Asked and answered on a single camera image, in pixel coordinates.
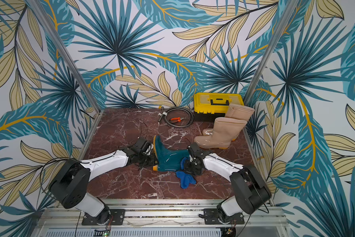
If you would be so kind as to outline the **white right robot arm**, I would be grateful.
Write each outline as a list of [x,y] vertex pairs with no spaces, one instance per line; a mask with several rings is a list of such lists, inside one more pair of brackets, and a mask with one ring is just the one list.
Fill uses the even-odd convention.
[[266,182],[254,165],[241,165],[228,161],[216,153],[199,148],[196,143],[188,146],[189,160],[184,171],[201,175],[205,170],[217,173],[231,183],[233,196],[217,206],[215,217],[228,223],[237,214],[253,214],[272,197]]

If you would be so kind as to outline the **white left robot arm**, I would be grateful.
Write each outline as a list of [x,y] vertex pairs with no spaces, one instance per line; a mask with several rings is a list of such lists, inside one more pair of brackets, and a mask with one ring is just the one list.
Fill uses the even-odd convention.
[[113,214],[102,200],[88,192],[89,182],[117,168],[156,165],[152,149],[153,144],[140,137],[135,144],[98,158],[83,161],[70,158],[49,183],[49,191],[65,209],[75,208],[92,218],[94,224],[106,225]]

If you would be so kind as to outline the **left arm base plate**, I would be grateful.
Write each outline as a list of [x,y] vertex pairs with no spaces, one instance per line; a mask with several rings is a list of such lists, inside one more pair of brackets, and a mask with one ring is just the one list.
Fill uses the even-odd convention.
[[125,210],[124,209],[108,209],[104,208],[102,212],[93,217],[89,214],[85,214],[82,220],[83,226],[121,226],[123,224],[125,217]]

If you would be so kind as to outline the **teal rubber boot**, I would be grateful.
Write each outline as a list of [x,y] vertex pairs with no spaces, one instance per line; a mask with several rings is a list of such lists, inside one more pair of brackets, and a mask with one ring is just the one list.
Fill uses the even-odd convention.
[[181,168],[181,161],[184,158],[189,158],[189,152],[185,150],[169,150],[161,141],[160,136],[154,136],[153,149],[158,160],[158,164],[153,166],[154,171],[179,171]]

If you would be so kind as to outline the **beige boot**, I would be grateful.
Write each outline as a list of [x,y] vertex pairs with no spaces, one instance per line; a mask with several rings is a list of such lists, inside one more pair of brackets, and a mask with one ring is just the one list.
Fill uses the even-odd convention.
[[230,132],[227,138],[234,141],[247,125],[254,112],[255,110],[251,107],[230,104],[225,116],[216,118],[214,127],[204,129],[202,134],[213,135],[214,132]]
[[201,135],[194,138],[194,142],[200,148],[227,149],[231,142],[239,136],[239,133],[246,126],[247,121],[235,118],[216,118],[213,133],[211,135]]

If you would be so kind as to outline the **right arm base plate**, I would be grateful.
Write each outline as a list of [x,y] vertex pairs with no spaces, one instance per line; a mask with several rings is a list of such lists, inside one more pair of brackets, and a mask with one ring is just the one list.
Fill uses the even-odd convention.
[[218,208],[205,208],[203,214],[199,216],[204,219],[206,225],[241,225],[245,223],[242,212],[227,216],[224,211],[220,211]]

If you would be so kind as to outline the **blue grey cloth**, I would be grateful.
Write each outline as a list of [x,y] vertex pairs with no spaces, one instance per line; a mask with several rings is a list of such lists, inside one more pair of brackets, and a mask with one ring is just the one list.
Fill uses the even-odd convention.
[[176,171],[176,176],[180,179],[180,187],[182,189],[187,189],[191,184],[197,184],[195,178],[191,174],[188,174],[184,171],[184,165],[188,160],[188,158],[183,158],[180,162],[180,170]]

